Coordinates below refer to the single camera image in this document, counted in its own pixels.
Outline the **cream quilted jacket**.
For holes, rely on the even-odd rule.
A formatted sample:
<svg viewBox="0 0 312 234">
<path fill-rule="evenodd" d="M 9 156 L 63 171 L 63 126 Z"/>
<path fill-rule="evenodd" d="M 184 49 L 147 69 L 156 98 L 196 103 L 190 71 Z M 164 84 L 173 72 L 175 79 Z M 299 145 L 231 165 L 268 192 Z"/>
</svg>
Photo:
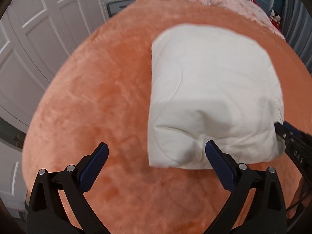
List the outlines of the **cream quilted jacket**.
<svg viewBox="0 0 312 234">
<path fill-rule="evenodd" d="M 180 24 L 152 43 L 148 159 L 153 168 L 206 170 L 214 141 L 237 162 L 280 156 L 280 81 L 257 41 L 209 25 Z"/>
</svg>

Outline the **grey curtain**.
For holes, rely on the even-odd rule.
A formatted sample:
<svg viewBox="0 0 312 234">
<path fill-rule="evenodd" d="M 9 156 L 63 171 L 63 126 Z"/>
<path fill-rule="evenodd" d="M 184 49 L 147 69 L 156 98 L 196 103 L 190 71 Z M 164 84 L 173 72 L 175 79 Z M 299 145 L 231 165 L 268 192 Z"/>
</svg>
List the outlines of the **grey curtain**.
<svg viewBox="0 0 312 234">
<path fill-rule="evenodd" d="M 287 43 L 311 72 L 311 15 L 301 0 L 284 0 L 281 30 Z"/>
</svg>

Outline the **red plush toys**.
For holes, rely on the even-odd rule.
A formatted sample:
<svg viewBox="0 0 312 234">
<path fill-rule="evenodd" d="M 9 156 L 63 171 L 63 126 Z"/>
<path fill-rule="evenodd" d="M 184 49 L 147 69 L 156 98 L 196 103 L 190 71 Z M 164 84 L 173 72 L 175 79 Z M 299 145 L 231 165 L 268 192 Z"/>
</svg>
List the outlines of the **red plush toys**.
<svg viewBox="0 0 312 234">
<path fill-rule="evenodd" d="M 252 3 L 256 4 L 258 7 L 260 7 L 260 4 L 256 2 L 256 0 L 249 0 Z M 281 21 L 281 17 L 279 14 L 276 14 L 276 12 L 272 9 L 269 15 L 269 19 L 271 21 L 271 23 L 274 25 L 275 28 L 277 28 L 280 32 L 281 32 L 281 28 L 280 28 L 280 21 Z"/>
</svg>

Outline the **white panelled wardrobe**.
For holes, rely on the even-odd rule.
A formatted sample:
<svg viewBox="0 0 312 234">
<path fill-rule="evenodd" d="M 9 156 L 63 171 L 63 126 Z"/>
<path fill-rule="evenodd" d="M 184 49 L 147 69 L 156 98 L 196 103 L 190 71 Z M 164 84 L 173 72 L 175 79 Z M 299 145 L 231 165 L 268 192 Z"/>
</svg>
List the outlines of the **white panelled wardrobe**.
<svg viewBox="0 0 312 234">
<path fill-rule="evenodd" d="M 1 117 L 27 132 L 72 52 L 108 20 L 107 0 L 12 0 L 1 18 Z"/>
</svg>

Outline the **orange plush bed blanket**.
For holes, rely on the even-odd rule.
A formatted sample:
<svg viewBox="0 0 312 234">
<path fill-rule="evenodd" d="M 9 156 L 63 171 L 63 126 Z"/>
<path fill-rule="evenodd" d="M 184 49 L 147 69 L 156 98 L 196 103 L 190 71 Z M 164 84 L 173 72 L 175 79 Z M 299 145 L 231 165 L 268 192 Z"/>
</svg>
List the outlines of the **orange plush bed blanket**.
<svg viewBox="0 0 312 234">
<path fill-rule="evenodd" d="M 185 0 L 137 0 L 87 38 L 65 62 L 32 118 L 22 154 L 31 190 L 39 170 L 64 170 L 109 146 L 85 197 L 111 233 L 203 233 L 229 193 L 212 170 L 148 165 L 151 43 L 176 24 L 228 28 L 256 40 L 280 79 L 285 119 L 311 133 L 311 75 L 285 40 L 243 16 Z"/>
</svg>

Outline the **dark grey nightstand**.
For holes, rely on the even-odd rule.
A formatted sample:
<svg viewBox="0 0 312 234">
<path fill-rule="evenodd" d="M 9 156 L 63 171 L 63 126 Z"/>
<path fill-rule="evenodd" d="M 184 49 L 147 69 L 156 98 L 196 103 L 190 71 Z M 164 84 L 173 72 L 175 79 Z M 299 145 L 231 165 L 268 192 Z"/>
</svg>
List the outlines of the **dark grey nightstand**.
<svg viewBox="0 0 312 234">
<path fill-rule="evenodd" d="M 115 2 L 109 2 L 106 7 L 108 11 L 109 17 L 113 17 L 117 13 L 119 13 L 124 8 L 128 7 L 130 4 L 135 2 L 136 0 L 123 0 L 123 1 L 115 1 Z"/>
</svg>

